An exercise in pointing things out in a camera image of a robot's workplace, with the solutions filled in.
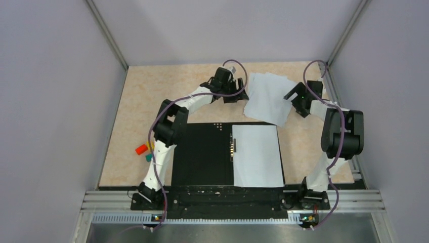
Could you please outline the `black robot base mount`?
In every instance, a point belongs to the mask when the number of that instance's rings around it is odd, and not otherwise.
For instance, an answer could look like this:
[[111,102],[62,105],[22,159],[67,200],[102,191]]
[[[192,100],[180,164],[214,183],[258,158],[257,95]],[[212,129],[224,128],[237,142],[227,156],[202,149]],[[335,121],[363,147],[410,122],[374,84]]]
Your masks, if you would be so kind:
[[244,188],[235,186],[166,186],[165,193],[136,187],[131,210],[166,213],[168,220],[286,219],[291,210],[316,213],[329,210],[327,192],[296,187]]

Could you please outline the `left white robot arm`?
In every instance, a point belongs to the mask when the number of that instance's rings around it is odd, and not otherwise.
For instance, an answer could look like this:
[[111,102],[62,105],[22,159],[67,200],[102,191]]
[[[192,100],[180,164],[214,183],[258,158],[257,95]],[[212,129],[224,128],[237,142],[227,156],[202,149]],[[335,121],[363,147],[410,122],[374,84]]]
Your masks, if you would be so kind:
[[149,146],[152,158],[146,176],[137,188],[137,195],[150,209],[156,209],[166,204],[164,181],[167,165],[174,149],[185,134],[189,115],[205,105],[223,99],[224,103],[236,103],[248,100],[245,88],[248,75],[235,78],[232,67],[217,68],[214,76],[201,83],[193,92],[174,101],[165,99],[153,122],[149,138],[154,144]]

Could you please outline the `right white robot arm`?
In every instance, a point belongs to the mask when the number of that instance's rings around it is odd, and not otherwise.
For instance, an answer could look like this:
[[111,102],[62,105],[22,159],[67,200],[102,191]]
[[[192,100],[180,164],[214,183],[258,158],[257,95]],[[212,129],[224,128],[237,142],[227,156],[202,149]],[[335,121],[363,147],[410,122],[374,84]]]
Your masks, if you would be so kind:
[[338,169],[364,148],[364,114],[322,99],[321,81],[298,83],[285,96],[303,118],[323,121],[320,156],[313,171],[304,177],[296,202],[306,210],[329,209],[327,189]]

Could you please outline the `white paper stack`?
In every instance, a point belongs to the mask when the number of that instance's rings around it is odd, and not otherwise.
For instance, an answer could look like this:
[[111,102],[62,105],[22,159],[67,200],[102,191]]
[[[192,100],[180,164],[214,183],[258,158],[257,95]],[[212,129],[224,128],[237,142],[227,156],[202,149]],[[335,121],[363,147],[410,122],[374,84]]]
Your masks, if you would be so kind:
[[248,84],[249,100],[243,114],[248,118],[284,127],[292,109],[290,101],[284,96],[296,82],[286,76],[273,73],[251,73]]

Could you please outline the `white paper sheet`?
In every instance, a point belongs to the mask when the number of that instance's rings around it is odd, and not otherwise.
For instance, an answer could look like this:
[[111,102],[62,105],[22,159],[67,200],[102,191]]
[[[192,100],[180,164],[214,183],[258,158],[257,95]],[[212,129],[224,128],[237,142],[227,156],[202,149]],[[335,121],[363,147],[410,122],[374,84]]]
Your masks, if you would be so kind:
[[284,186],[281,152],[275,125],[233,125],[234,186]]

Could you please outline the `grey black file folder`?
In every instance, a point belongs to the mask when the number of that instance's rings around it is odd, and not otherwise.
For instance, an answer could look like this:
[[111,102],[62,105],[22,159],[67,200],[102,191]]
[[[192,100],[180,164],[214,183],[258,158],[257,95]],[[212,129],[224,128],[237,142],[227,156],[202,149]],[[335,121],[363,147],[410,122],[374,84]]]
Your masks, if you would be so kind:
[[234,186],[233,125],[273,125],[265,122],[188,124],[174,150],[172,186]]

